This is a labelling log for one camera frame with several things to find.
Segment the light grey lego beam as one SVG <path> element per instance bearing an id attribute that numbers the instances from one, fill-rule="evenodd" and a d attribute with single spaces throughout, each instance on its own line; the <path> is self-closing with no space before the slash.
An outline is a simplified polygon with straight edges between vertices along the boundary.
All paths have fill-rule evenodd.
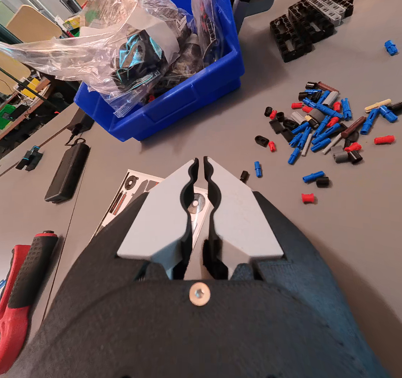
<path id="1" fill-rule="evenodd" d="M 335 27 L 338 27 L 345 18 L 346 9 L 333 0 L 307 0 L 319 10 Z"/>

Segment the red black handled pliers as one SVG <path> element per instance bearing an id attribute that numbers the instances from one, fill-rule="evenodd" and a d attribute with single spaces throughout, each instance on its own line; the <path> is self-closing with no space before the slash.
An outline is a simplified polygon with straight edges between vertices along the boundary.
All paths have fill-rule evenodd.
<path id="1" fill-rule="evenodd" d="M 58 236 L 43 231 L 31 245 L 16 245 L 0 303 L 0 373 L 6 373 L 26 340 L 29 313 L 48 269 Z"/>

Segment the black power adapter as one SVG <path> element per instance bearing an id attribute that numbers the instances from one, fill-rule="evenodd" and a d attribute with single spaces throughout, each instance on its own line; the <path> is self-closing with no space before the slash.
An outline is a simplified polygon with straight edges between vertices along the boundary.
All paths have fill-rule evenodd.
<path id="1" fill-rule="evenodd" d="M 65 146 L 72 146 L 70 142 L 78 135 L 90 130 L 94 124 L 94 120 L 86 114 L 81 108 L 73 116 L 71 122 L 66 126 L 66 129 L 71 132 L 71 136 Z"/>

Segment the black clamp with blue stripe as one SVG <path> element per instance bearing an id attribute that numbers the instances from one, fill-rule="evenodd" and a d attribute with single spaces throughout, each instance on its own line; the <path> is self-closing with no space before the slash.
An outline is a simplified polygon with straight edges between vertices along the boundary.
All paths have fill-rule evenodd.
<path id="1" fill-rule="evenodd" d="M 43 157 L 43 154 L 39 152 L 41 147 L 34 146 L 31 150 L 28 150 L 25 156 L 20 160 L 20 162 L 15 166 L 17 170 L 34 170 L 39 164 Z"/>

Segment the black zip case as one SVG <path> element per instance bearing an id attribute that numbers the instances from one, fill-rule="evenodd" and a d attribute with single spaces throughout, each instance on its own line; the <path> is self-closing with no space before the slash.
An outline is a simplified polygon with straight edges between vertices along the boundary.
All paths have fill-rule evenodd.
<path id="1" fill-rule="evenodd" d="M 44 197 L 46 202 L 63 203 L 72 199 L 88 159 L 90 147 L 78 138 L 64 153 L 53 180 Z"/>

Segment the beige board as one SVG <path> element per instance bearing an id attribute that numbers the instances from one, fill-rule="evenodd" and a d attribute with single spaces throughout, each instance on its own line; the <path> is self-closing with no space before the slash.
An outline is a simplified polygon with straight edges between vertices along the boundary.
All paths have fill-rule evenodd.
<path id="1" fill-rule="evenodd" d="M 57 24 L 29 5 L 22 5 L 6 28 L 23 43 L 50 40 L 62 35 Z"/>
<path id="2" fill-rule="evenodd" d="M 27 66 L 3 53 L 0 53 L 0 67 L 19 81 L 28 78 L 31 74 Z M 12 94 L 17 83 L 3 72 L 0 72 L 0 80 L 0 92 L 5 95 Z"/>

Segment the blue plastic bin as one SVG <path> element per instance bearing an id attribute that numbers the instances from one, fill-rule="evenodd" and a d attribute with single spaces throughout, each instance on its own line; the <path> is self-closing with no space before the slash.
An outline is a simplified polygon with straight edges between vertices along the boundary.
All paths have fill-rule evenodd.
<path id="1" fill-rule="evenodd" d="M 141 106 L 137 104 L 123 118 L 96 91 L 81 83 L 74 102 L 113 137 L 124 142 L 142 141 L 174 122 L 218 100 L 240 87 L 244 62 L 230 0 L 215 0 L 224 39 L 224 55 L 212 65 L 185 80 L 164 95 Z"/>

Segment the pile of small lego pieces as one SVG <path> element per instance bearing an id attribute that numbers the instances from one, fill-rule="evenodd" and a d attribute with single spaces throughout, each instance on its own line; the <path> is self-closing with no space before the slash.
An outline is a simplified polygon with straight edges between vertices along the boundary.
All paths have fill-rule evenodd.
<path id="1" fill-rule="evenodd" d="M 275 134 L 281 135 L 292 149 L 287 163 L 294 165 L 308 151 L 330 154 L 337 164 L 358 164 L 363 161 L 360 137 L 366 137 L 377 119 L 394 124 L 401 115 L 401 101 L 391 99 L 364 108 L 363 116 L 355 118 L 348 98 L 339 99 L 339 91 L 323 82 L 308 82 L 291 104 L 289 118 L 268 106 L 264 116 Z"/>

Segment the white sticker sheet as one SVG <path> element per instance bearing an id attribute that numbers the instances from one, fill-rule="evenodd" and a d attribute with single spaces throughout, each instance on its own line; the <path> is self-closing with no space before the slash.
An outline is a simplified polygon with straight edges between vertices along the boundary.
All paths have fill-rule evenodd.
<path id="1" fill-rule="evenodd" d="M 93 237 L 105 228 L 130 203 L 143 193 L 152 190 L 162 180 L 163 178 L 128 169 L 123 182 L 114 196 L 108 211 L 104 214 L 103 219 L 95 230 Z M 188 207 L 193 232 L 193 248 L 198 240 L 209 206 L 210 201 L 207 197 L 207 190 L 194 187 L 194 200 Z"/>

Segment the narrow clear plastic bag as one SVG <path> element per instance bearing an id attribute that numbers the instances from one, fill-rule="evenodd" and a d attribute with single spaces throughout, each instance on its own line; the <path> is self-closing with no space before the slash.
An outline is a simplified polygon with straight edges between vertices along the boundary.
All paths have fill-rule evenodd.
<path id="1" fill-rule="evenodd" d="M 238 50 L 231 0 L 191 0 L 202 68 Z"/>

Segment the yellow green box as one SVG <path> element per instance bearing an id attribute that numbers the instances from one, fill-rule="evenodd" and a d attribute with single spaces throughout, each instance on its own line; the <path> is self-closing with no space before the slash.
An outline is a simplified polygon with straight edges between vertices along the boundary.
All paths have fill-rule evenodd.
<path id="1" fill-rule="evenodd" d="M 80 36 L 80 22 L 81 16 L 79 14 L 75 14 L 72 17 L 66 19 L 63 22 L 63 26 L 74 36 Z"/>

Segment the large clear plastic bag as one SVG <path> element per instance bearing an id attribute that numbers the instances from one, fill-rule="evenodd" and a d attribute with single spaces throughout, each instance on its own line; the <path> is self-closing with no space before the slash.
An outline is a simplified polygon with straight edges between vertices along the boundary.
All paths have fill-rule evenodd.
<path id="1" fill-rule="evenodd" d="M 79 15 L 79 37 L 1 43 L 1 52 L 57 79 L 82 81 L 102 96 L 118 118 L 126 116 L 165 75 L 191 35 L 188 13 L 171 0 L 89 0 Z M 123 91 L 111 77 L 115 59 L 128 36 L 140 30 L 162 48 L 168 66 L 150 83 Z"/>

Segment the black lego frame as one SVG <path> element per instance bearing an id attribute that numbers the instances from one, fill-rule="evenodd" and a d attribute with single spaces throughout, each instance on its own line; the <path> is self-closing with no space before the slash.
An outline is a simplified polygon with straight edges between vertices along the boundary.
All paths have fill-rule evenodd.
<path id="1" fill-rule="evenodd" d="M 334 25 L 307 0 L 288 7 L 288 17 L 306 44 L 315 44 L 334 34 Z"/>
<path id="2" fill-rule="evenodd" d="M 285 14 L 270 22 L 270 30 L 284 63 L 298 59 L 313 49 L 310 35 L 298 23 L 294 26 Z"/>

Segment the black and teal lego parts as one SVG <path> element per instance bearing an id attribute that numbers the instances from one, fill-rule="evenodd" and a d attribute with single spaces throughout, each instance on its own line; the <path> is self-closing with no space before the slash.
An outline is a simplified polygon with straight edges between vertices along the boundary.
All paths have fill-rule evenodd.
<path id="1" fill-rule="evenodd" d="M 121 45 L 111 74 L 120 90 L 130 91 L 153 81 L 168 66 L 162 48 L 145 30 L 135 31 Z"/>

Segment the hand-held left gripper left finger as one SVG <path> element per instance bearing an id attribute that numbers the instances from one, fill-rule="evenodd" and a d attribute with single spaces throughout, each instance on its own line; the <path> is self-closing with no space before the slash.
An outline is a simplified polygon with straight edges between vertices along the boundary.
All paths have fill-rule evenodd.
<path id="1" fill-rule="evenodd" d="M 122 241 L 120 258 L 161 264 L 183 280 L 192 252 L 188 207 L 194 200 L 199 160 L 190 160 L 152 188 Z"/>

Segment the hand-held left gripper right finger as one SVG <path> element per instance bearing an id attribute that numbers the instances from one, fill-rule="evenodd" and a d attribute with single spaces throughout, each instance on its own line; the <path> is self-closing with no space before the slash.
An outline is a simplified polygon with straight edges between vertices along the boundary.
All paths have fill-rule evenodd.
<path id="1" fill-rule="evenodd" d="M 204 176 L 212 209 L 203 263 L 212 278 L 227 280 L 240 264 L 282 258 L 284 251 L 252 189 L 208 156 Z"/>

